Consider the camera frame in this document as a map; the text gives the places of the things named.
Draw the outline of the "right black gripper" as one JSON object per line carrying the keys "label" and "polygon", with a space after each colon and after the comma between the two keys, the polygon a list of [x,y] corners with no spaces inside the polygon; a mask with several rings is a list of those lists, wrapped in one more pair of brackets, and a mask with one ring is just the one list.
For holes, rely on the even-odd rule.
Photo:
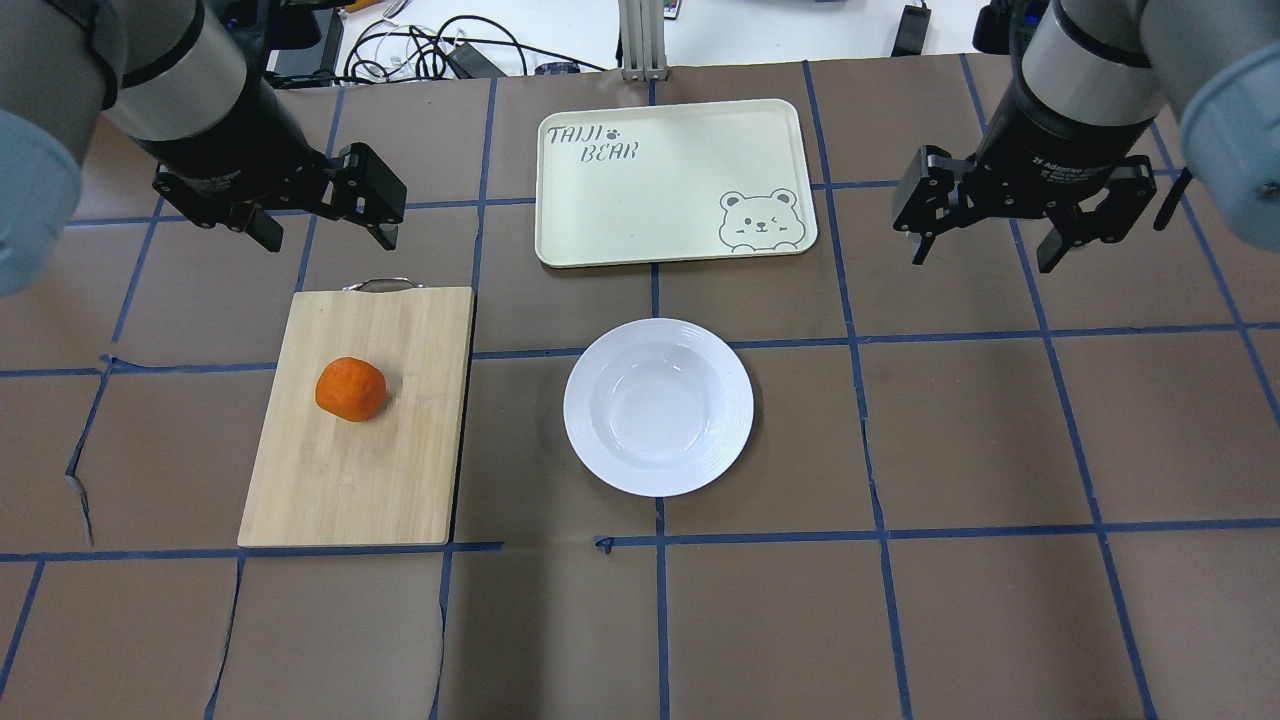
{"label": "right black gripper", "polygon": [[[1052,229],[1036,264],[1048,274],[1074,249],[1125,240],[1149,206],[1157,190],[1149,156],[1130,151],[1151,122],[1093,126],[1011,85],[972,156],[954,158],[938,146],[916,150],[893,191],[892,227],[910,241],[911,264],[922,265],[946,232],[1046,210]],[[1096,195],[1093,208],[1079,204]]]}

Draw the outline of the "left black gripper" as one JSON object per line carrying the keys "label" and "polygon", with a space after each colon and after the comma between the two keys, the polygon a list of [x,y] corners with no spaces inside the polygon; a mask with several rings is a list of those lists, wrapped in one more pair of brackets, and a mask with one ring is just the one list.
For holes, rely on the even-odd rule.
{"label": "left black gripper", "polygon": [[320,217],[362,227],[385,251],[397,247],[407,204],[401,178],[366,143],[325,159],[265,79],[246,81],[210,128],[138,145],[163,168],[154,190],[198,228],[223,225],[280,252],[283,228],[260,204],[296,209],[320,200]]}

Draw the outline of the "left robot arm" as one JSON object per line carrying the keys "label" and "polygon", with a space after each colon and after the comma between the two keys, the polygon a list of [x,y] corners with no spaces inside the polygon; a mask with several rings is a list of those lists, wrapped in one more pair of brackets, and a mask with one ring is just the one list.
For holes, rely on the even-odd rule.
{"label": "left robot arm", "polygon": [[360,225],[397,245],[407,190],[366,143],[315,149],[205,1],[5,1],[1,287],[28,290],[81,202],[100,119],[157,165],[191,224],[276,252],[278,211]]}

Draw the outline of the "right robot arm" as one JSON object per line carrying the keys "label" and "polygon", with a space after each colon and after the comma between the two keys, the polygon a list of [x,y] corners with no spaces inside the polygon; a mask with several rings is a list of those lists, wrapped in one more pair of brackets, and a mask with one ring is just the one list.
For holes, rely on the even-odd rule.
{"label": "right robot arm", "polygon": [[942,233],[988,218],[1050,222],[1043,273],[1124,240],[1155,199],[1134,146],[1164,109],[1184,170],[1155,228],[1199,181],[1235,237],[1277,250],[1275,1],[992,1],[973,44],[1009,56],[1011,79],[972,155],[925,145],[910,160],[891,215],[914,264]]}

